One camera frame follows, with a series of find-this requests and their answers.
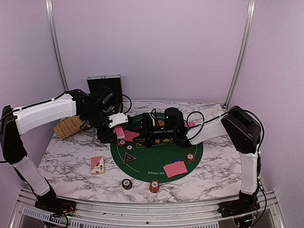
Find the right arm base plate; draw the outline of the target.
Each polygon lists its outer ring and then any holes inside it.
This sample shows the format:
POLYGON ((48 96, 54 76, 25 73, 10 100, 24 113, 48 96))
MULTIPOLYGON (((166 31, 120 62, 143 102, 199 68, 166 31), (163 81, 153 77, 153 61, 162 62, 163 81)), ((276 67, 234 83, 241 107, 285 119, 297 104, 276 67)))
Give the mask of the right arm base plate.
POLYGON ((222 215, 223 218, 241 215, 244 213, 253 212, 260 209, 258 202, 253 202, 250 204, 247 201, 241 200, 231 200, 218 204, 218 213, 222 215))

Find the red chips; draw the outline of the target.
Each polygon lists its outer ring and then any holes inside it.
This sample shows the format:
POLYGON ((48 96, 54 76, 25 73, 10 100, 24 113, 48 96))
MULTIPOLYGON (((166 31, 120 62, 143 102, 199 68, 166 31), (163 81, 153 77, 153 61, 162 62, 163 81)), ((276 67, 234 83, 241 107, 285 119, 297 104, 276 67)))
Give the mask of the red chips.
POLYGON ((125 145, 126 145, 126 140, 124 140, 124 139, 119 139, 119 140, 117 141, 117 145, 120 146, 120 147, 125 146, 125 145))

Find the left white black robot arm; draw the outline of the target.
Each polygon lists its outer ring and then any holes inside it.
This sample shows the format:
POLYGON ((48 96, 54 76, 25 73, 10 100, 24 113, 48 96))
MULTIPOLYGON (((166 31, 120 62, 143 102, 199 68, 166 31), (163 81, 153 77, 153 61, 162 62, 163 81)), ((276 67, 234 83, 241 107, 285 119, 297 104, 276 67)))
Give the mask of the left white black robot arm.
POLYGON ((128 121, 123 112, 114 113, 110 106, 116 106, 116 96, 106 86, 93 94, 81 89, 63 92, 55 98, 23 107, 6 106, 0 119, 0 144, 5 162, 25 181, 37 198, 36 207, 56 211, 64 206, 74 205, 73 201, 59 199, 42 176, 23 146, 21 135, 59 119, 79 116, 97 129, 97 136, 103 143, 114 137, 113 128, 128 121))

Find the red card seat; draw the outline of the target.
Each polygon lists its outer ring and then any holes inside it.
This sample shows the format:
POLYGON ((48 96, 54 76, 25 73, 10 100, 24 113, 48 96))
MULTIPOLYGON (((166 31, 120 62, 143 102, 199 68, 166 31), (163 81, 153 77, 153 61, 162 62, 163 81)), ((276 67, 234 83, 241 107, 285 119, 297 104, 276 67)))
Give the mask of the red card seat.
POLYGON ((177 161, 171 164, 171 167, 176 169, 181 169, 182 167, 186 167, 184 161, 177 161))
POLYGON ((171 167, 171 164, 168 164, 163 167, 166 175, 168 178, 180 175, 180 174, 185 174, 188 172, 187 167, 182 167, 181 169, 176 169, 171 167))
POLYGON ((125 135, 124 140, 126 140, 127 142, 133 142, 133 138, 138 137, 140 134, 136 133, 136 132, 125 130, 124 135, 125 135))
POLYGON ((188 122, 188 127, 193 127, 195 126, 196 124, 194 122, 188 122))

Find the red poker chip stack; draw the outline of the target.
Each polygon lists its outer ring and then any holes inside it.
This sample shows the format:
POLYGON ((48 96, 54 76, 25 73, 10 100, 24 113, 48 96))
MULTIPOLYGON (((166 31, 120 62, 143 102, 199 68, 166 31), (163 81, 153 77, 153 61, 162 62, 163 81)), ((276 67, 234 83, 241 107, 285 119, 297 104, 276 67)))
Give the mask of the red poker chip stack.
POLYGON ((157 180, 156 181, 155 180, 151 181, 149 189, 150 189, 151 193, 157 193, 157 192, 159 192, 160 183, 157 180))

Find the red playing card deck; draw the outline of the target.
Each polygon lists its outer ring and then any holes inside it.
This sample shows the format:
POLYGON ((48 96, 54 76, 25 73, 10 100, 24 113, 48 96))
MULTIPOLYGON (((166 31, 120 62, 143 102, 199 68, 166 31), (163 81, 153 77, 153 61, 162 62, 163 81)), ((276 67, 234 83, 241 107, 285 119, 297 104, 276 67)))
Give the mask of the red playing card deck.
POLYGON ((125 134, 122 126, 115 126, 113 132, 116 134, 117 139, 125 138, 125 134))

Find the black triangular all-in button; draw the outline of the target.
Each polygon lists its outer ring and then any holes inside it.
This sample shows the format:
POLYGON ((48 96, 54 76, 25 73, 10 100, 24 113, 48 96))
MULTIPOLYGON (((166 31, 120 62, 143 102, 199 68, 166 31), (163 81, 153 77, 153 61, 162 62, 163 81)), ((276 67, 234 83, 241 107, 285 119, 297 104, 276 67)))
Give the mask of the black triangular all-in button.
POLYGON ((135 161, 137 158, 131 154, 125 153, 124 154, 124 159, 123 159, 123 164, 127 164, 129 162, 135 161))

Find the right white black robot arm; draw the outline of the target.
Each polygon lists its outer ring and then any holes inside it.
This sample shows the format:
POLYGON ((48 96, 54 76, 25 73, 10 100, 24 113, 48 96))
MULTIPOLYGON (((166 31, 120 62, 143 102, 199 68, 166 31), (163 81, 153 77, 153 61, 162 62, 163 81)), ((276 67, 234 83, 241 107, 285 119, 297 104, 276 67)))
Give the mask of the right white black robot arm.
POLYGON ((242 182, 237 200, 223 202, 222 206, 236 204, 240 213, 245 213, 257 202, 260 173, 259 148, 264 139, 264 127, 251 111, 239 106, 229 111, 190 127, 183 118, 183 113, 175 107, 164 111, 164 126, 158 125, 157 115, 143 113, 132 128, 139 133, 134 142, 151 147, 155 140, 172 138, 181 148, 189 148, 218 136, 228 135, 241 159, 242 182))

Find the red card bottom seat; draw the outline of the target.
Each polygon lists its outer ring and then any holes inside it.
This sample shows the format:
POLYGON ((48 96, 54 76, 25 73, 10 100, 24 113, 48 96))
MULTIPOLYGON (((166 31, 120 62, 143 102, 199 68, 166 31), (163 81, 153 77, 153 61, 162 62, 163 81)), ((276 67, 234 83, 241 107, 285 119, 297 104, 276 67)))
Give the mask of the red card bottom seat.
POLYGON ((180 174, 185 174, 188 172, 187 167, 182 167, 181 169, 176 169, 171 167, 171 164, 168 164, 163 167, 166 175, 168 178, 180 175, 180 174))
POLYGON ((184 161, 177 161, 171 164, 171 167, 176 169, 181 169, 182 167, 186 167, 184 161))

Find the dark brown poker chip stack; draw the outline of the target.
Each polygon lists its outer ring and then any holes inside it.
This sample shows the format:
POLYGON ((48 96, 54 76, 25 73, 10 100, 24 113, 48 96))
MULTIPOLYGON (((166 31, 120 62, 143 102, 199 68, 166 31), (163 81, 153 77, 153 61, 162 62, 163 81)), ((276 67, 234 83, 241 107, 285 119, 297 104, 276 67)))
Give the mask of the dark brown poker chip stack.
POLYGON ((133 184, 130 179, 123 179, 122 186, 125 190, 130 190, 132 188, 133 184))

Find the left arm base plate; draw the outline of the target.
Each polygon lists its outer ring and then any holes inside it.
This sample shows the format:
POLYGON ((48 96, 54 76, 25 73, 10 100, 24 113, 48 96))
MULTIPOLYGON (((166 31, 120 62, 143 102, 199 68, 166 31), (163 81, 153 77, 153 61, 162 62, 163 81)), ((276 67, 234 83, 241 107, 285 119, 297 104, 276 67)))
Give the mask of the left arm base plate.
POLYGON ((55 198, 48 202, 36 201, 35 207, 45 211, 53 212, 56 216, 65 214, 66 216, 72 216, 75 212, 76 202, 67 199, 55 198))

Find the red card top seat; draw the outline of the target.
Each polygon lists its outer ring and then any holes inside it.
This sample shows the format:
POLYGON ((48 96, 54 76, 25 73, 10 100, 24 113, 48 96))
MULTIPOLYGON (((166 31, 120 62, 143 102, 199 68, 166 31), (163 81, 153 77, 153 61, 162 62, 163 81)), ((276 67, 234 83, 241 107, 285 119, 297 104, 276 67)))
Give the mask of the red card top seat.
POLYGON ((195 126, 196 124, 194 122, 188 122, 188 127, 193 127, 195 126))

